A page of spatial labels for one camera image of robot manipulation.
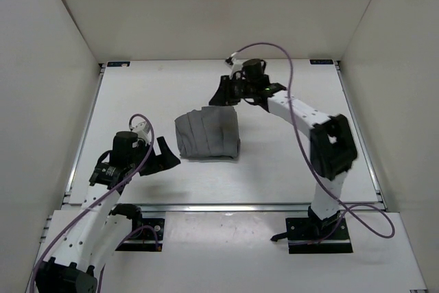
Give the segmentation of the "grey pleated skirt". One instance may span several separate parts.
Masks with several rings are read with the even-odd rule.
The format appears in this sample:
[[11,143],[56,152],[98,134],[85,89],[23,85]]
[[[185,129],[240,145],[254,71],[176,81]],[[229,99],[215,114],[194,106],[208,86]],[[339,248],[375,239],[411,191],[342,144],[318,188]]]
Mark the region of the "grey pleated skirt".
[[232,106],[204,106],[177,117],[174,124],[182,158],[239,157],[238,116]]

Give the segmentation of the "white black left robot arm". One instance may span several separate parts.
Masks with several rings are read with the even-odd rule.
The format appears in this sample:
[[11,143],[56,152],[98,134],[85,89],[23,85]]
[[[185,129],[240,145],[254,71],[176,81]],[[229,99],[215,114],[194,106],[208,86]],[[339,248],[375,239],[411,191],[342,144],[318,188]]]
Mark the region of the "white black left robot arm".
[[143,221],[140,207],[119,201],[134,175],[149,176],[180,164],[164,137],[156,145],[159,154],[140,130],[115,135],[112,149],[98,158],[79,214],[38,260],[30,292],[97,292],[98,276],[122,243],[145,230],[158,238]]

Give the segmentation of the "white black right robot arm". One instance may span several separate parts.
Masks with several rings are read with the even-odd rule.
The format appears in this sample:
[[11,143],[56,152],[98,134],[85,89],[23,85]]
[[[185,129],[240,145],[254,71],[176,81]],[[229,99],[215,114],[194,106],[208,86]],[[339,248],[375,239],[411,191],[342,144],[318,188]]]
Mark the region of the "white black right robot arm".
[[242,61],[229,57],[225,63],[231,73],[220,78],[210,105],[234,106],[244,100],[284,119],[308,138],[305,159],[318,182],[308,209],[307,229],[315,238],[325,237],[338,221],[342,185],[357,159],[347,118],[322,113],[293,97],[287,87],[271,82],[265,74],[267,63],[262,59]]

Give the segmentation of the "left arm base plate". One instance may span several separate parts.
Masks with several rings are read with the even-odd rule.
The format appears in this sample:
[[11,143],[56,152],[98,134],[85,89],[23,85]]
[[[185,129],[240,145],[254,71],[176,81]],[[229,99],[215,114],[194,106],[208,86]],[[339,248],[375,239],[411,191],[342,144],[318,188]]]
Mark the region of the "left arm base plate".
[[165,233],[164,213],[142,213],[138,224],[134,224],[132,230],[138,230],[131,234],[116,251],[121,252],[161,252],[163,250],[163,239]]

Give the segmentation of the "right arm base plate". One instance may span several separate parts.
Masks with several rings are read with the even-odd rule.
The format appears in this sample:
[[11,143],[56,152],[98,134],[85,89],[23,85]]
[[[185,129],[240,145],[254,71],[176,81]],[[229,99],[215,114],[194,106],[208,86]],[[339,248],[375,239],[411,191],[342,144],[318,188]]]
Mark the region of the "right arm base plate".
[[270,240],[286,239],[289,254],[349,254],[353,253],[346,220],[320,230],[309,218],[286,218],[286,231]]

